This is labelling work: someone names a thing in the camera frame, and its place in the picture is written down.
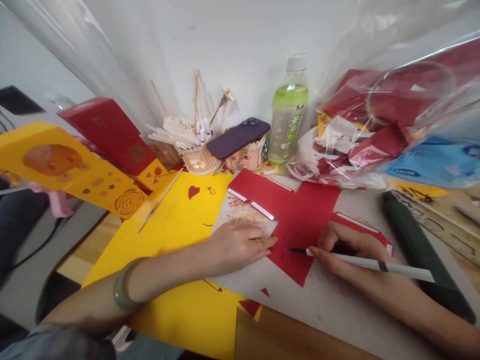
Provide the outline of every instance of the spiral pattern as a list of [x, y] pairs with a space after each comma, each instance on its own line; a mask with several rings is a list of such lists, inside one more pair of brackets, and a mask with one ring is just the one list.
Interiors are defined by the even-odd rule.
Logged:
[[115, 200], [115, 209], [121, 215], [130, 215], [144, 202], [144, 195], [139, 189], [125, 191]]

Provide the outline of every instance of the bottle cap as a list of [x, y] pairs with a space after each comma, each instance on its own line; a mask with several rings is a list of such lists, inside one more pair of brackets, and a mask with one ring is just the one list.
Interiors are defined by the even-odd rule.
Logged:
[[307, 68], [307, 54], [298, 53], [288, 58], [286, 71], [303, 71]]

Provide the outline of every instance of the jade bangle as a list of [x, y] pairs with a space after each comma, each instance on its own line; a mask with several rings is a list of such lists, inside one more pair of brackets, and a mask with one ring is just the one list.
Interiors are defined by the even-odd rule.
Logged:
[[115, 279], [115, 284], [113, 285], [113, 297], [118, 307], [127, 313], [133, 313], [139, 310], [144, 302], [132, 301], [127, 294], [125, 293], [124, 281], [125, 276], [128, 274], [129, 270], [133, 268], [138, 263], [141, 263], [143, 260], [149, 259], [149, 257], [139, 257], [131, 262], [129, 262], [125, 267], [118, 273], [118, 276]]

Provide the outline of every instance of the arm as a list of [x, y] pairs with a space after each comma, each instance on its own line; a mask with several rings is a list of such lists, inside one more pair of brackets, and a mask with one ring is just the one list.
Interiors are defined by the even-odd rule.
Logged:
[[480, 329], [433, 301], [407, 277], [361, 268], [332, 255], [337, 242], [347, 245], [356, 256], [395, 262], [377, 239], [336, 222], [328, 224], [318, 247], [309, 249], [326, 269], [351, 283], [450, 357], [480, 358]]
[[[125, 293], [132, 301], [146, 303], [177, 286], [238, 271], [271, 253], [268, 249], [277, 238], [261, 237], [259, 227], [225, 223], [205, 242], [134, 266], [124, 279]], [[97, 339], [110, 334], [131, 315], [115, 302], [116, 277], [114, 273], [76, 292], [42, 324], [78, 325]]]

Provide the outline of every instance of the black cable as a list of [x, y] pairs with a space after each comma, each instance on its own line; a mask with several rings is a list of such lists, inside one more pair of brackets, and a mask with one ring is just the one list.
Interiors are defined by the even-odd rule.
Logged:
[[64, 220], [63, 217], [59, 217], [56, 221], [55, 221], [55, 225], [53, 226], [53, 230], [51, 231], [50, 235], [46, 238], [46, 240], [39, 246], [37, 247], [34, 251], [31, 252], [30, 255], [28, 255], [27, 257], [25, 257], [23, 260], [21, 260], [20, 262], [16, 263], [15, 265], [12, 265], [11, 267], [8, 268], [8, 271], [12, 271], [12, 270], [15, 270], [16, 268], [18, 268], [19, 266], [25, 264], [29, 259], [31, 259], [35, 254], [37, 254], [40, 250], [42, 250], [49, 242], [50, 240], [52, 240], [52, 238], [54, 237], [55, 233], [57, 232], [60, 224], [62, 223], [62, 221]]
[[2, 112], [2, 110], [1, 110], [1, 109], [0, 109], [0, 114], [1, 114], [1, 115], [2, 115], [4, 118], [5, 118], [5, 120], [7, 120], [7, 121], [10, 123], [11, 127], [12, 127], [12, 128], [15, 130], [15, 129], [16, 129], [16, 127], [15, 127], [14, 123], [13, 123], [13, 122], [11, 122], [11, 121], [10, 121], [10, 119], [9, 119], [8, 117], [6, 117], [6, 116], [5, 116], [5, 114]]
[[1, 125], [1, 127], [3, 128], [3, 130], [7, 133], [8, 130], [7, 130], [6, 126], [4, 125], [4, 123], [3, 123], [1, 120], [0, 120], [0, 125]]

